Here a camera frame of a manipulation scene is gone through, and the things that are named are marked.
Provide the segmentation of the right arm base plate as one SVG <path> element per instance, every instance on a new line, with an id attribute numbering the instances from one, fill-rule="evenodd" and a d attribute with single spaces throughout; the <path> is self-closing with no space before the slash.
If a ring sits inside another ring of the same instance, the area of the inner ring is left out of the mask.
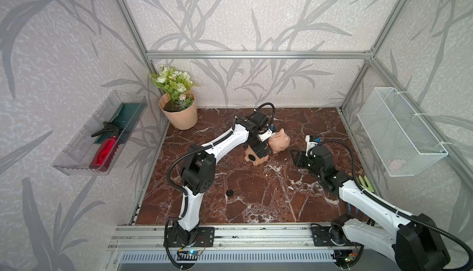
<path id="1" fill-rule="evenodd" d="M 310 231 L 314 246 L 346 246 L 347 241 L 330 226 L 322 226 L 320 224 L 311 224 Z"/>

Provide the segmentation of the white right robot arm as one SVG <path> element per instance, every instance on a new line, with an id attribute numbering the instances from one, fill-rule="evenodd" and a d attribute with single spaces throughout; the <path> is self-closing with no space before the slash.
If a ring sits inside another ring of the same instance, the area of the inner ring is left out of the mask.
<path id="1" fill-rule="evenodd" d="M 445 271 L 450 255 L 443 240 L 459 245 L 468 255 L 461 271 L 473 268 L 473 251 L 458 237 L 438 228 L 425 214 L 403 211 L 363 187 L 356 172 L 341 172 L 320 139 L 310 138 L 306 151 L 291 150 L 293 163 L 318 178 L 324 190 L 361 210 L 375 225 L 343 214 L 331 223 L 336 237 L 367 246 L 394 261 L 402 271 Z"/>

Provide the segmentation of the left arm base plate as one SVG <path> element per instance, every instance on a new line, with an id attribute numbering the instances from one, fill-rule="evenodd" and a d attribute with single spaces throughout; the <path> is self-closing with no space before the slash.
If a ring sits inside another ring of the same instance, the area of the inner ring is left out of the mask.
<path id="1" fill-rule="evenodd" d="M 197 227 L 191 231 L 187 231 L 181 226 L 172 226 L 167 229 L 163 246 L 171 248 L 185 246 L 212 247 L 214 238 L 214 227 Z"/>

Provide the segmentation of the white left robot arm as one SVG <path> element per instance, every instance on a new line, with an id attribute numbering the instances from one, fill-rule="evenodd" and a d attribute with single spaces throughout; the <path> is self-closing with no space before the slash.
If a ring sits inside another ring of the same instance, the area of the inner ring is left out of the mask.
<path id="1" fill-rule="evenodd" d="M 275 134 L 274 117 L 275 106 L 263 103 L 251 114 L 234 118 L 231 128 L 219 137 L 204 145 L 193 144 L 185 155 L 173 162 L 166 181 L 182 192 L 179 216 L 169 218 L 173 231 L 185 235 L 197 231 L 203 195 L 214 182 L 216 165 L 234 148 L 247 146 L 253 164 L 268 158 L 269 140 Z"/>

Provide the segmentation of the pale pink piggy bank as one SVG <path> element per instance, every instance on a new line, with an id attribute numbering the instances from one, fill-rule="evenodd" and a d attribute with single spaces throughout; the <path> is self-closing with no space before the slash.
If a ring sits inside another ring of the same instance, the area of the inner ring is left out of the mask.
<path id="1" fill-rule="evenodd" d="M 279 153 L 286 150 L 291 142 L 291 138 L 284 129 L 280 129 L 269 139 L 269 147 L 273 153 Z"/>

